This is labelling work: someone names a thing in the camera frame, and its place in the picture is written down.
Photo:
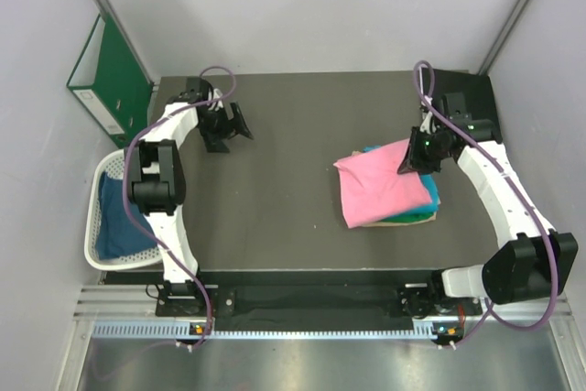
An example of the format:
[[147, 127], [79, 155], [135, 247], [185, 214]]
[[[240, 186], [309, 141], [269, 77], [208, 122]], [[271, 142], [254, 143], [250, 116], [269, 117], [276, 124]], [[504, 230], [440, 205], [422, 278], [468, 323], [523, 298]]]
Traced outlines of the white perforated plastic basket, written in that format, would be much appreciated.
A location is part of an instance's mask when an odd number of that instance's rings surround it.
[[101, 271], [126, 271], [142, 269], [162, 262], [157, 247], [115, 259], [102, 260], [96, 251], [101, 229], [102, 213], [99, 203], [99, 183], [102, 174], [121, 179], [124, 174], [124, 150], [118, 149], [105, 156], [97, 165], [92, 179], [84, 238], [84, 256], [90, 266]]

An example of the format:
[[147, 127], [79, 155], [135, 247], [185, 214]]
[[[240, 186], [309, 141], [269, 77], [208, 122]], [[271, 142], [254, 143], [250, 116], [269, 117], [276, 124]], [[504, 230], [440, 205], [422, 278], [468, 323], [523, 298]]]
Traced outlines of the green towel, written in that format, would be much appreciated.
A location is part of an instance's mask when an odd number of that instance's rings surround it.
[[436, 218], [437, 212], [412, 212], [402, 213], [397, 216], [385, 218], [381, 223], [421, 223], [433, 221]]

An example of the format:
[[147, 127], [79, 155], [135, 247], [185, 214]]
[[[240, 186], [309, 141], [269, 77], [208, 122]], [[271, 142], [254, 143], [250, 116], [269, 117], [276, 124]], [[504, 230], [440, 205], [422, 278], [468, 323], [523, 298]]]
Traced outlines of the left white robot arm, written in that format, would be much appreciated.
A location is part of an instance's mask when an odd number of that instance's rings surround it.
[[132, 219], [138, 230], [157, 244], [163, 280], [157, 283], [159, 317], [204, 316], [210, 298], [198, 279], [183, 221], [187, 181], [179, 149], [197, 130], [209, 153], [228, 153], [226, 141], [254, 136], [238, 103], [222, 103], [224, 94], [206, 79], [187, 79], [184, 91], [170, 97], [162, 116], [137, 135], [125, 152], [123, 183], [126, 208], [135, 206], [148, 227]]

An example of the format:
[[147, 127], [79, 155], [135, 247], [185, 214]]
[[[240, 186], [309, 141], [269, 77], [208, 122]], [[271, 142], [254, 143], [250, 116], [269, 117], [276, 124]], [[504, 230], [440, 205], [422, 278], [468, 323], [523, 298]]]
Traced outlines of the green lever arch binder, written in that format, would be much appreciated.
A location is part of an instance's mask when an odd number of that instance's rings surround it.
[[147, 126], [152, 82], [108, 16], [96, 17], [66, 87], [119, 148]]

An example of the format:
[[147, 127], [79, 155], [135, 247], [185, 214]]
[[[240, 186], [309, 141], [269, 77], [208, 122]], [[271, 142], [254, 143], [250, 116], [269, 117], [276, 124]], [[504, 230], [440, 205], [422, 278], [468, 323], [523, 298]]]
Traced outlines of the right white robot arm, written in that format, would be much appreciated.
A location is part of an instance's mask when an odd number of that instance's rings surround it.
[[474, 120], [460, 93], [438, 101], [422, 97], [423, 121], [411, 130], [400, 174], [438, 172], [453, 160], [473, 185], [489, 215], [498, 245], [484, 264], [441, 269], [427, 292], [440, 314], [461, 298], [504, 305], [533, 299], [555, 301], [578, 253], [570, 233], [559, 233], [527, 195], [505, 145], [488, 119]]

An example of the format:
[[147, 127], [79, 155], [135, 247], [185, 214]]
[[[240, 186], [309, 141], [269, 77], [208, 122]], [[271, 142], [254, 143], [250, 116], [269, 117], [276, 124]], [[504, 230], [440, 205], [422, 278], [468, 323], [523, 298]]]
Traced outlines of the aluminium extrusion rail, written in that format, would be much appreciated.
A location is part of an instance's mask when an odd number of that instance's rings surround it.
[[[145, 319], [155, 316], [156, 289], [143, 285], [89, 285], [81, 288], [74, 309], [76, 317], [98, 319]], [[548, 301], [537, 299], [495, 305], [494, 312], [507, 321], [536, 320], [545, 312]]]

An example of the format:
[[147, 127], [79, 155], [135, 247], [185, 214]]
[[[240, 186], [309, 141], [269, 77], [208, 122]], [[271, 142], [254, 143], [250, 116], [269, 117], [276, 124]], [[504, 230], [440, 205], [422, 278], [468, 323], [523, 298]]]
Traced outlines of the turquoise towel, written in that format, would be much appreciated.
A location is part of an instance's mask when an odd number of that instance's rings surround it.
[[408, 141], [403, 139], [380, 147], [369, 147], [362, 152], [367, 171], [368, 201], [385, 215], [420, 212], [423, 208], [434, 212], [439, 207], [439, 192], [430, 175], [416, 172], [397, 174], [407, 152], [407, 144]]

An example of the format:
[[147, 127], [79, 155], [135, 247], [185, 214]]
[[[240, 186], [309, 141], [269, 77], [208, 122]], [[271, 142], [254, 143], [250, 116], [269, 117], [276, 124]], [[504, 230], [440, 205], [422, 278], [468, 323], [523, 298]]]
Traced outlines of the dark blue towel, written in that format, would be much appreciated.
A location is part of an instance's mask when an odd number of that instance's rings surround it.
[[122, 186], [120, 179], [112, 179], [106, 173], [100, 177], [98, 200], [102, 219], [95, 249], [102, 260], [129, 257], [157, 249], [156, 242], [129, 221], [123, 205]]

